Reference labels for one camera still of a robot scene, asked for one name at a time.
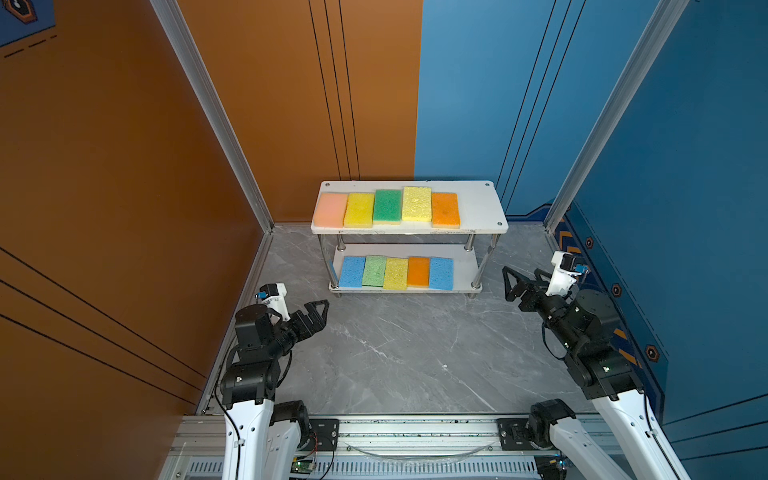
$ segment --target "pink sponge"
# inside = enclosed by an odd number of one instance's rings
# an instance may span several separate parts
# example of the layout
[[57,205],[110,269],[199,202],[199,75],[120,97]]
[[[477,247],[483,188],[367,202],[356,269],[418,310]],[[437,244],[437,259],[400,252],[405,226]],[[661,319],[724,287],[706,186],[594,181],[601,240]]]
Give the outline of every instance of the pink sponge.
[[315,227],[344,228],[346,194],[320,194],[312,223]]

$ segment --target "sponge scrubbing layer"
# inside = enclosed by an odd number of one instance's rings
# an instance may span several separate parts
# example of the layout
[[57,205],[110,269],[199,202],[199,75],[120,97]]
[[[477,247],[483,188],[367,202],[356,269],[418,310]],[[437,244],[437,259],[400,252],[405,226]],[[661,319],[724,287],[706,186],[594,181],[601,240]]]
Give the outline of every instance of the sponge scrubbing layer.
[[432,188],[404,187],[402,189],[402,219],[416,222],[432,221]]
[[384,290],[405,290],[408,287],[408,259],[386,259]]
[[349,194],[344,214],[344,228],[373,227],[373,194]]
[[312,222],[315,227],[344,228],[346,194],[320,194]]
[[342,288],[362,287],[362,272],[365,265],[365,257],[344,257],[339,286]]
[[408,286],[429,288],[429,258],[408,258]]
[[386,270],[386,257],[368,255],[366,268],[362,272],[362,284],[365,286],[384,286],[384,270]]
[[432,194],[432,226],[434,228],[459,228],[462,219],[458,215],[458,195]]
[[373,204],[373,224],[389,223],[400,225],[402,192],[400,190],[377,190]]
[[429,259],[429,288],[453,290],[453,259],[437,257]]

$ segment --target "marble floor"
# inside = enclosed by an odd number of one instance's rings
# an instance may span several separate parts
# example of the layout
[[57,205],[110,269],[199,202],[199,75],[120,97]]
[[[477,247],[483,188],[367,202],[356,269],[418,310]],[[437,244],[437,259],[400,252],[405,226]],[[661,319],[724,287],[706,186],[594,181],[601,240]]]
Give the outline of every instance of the marble floor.
[[[504,300],[502,267],[551,270],[541,225],[511,223],[473,300],[460,294],[348,294],[328,290],[317,237],[309,227],[276,227],[260,277],[286,284],[289,311],[328,299],[328,325],[293,349],[277,401],[302,399],[312,414],[527,412],[560,398],[592,411],[541,342],[541,319]],[[329,238],[332,245],[335,238]],[[464,243],[465,236],[345,236],[349,243]],[[478,236],[485,252],[490,236]],[[550,345],[562,353],[548,332]]]

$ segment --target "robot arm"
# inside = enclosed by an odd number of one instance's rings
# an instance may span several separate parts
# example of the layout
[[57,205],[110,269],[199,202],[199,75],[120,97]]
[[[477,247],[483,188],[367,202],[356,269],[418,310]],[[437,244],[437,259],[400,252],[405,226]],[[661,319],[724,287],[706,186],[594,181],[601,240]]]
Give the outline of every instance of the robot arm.
[[[568,303],[575,277],[585,273],[587,267],[580,257],[563,252],[555,252],[552,264],[555,271],[551,276],[537,269],[535,280],[504,267],[506,300],[520,298],[520,310],[537,312],[543,325],[565,347],[562,360],[568,373],[611,428],[639,480],[690,480],[656,422],[642,382],[630,363],[611,346],[620,319],[613,302],[605,293],[581,290]],[[545,276],[552,281],[544,280]],[[516,280],[514,286],[510,277]],[[533,405],[528,424],[533,443],[556,446],[587,478],[627,477],[589,439],[573,411],[561,400]]]
[[329,303],[305,303],[306,313],[289,314],[285,295],[284,284],[268,283],[257,295],[259,303],[235,314],[237,346],[220,384],[227,416],[223,480],[284,480],[296,448],[309,439],[303,402],[275,404],[278,359],[325,328]]

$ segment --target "white shelf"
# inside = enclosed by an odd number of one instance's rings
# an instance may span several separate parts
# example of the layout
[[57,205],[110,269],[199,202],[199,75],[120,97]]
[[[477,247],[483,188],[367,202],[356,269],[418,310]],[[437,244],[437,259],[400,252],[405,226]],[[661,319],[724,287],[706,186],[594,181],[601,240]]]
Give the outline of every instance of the white shelf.
[[400,190],[403,187],[431,187],[436,193],[458,195],[458,214],[462,225],[458,229],[432,228],[430,222],[401,222],[400,225],[374,225],[373,228],[315,227],[315,235],[433,235],[439,233],[506,233],[509,225],[502,204],[498,200],[493,182],[486,180],[429,180],[429,181],[339,181],[328,180],[320,184],[320,192],[346,194]]
[[364,257],[366,255],[383,255],[385,257],[441,257],[453,259],[453,290],[431,290],[429,288],[412,288],[407,290],[384,290],[380,286],[364,286],[363,288],[339,288],[332,292],[341,293],[478,293],[472,288],[472,281],[478,272],[475,251],[464,250],[464,245],[434,244],[434,243],[348,243],[343,252],[333,249],[333,269],[341,278],[341,267],[344,257]]

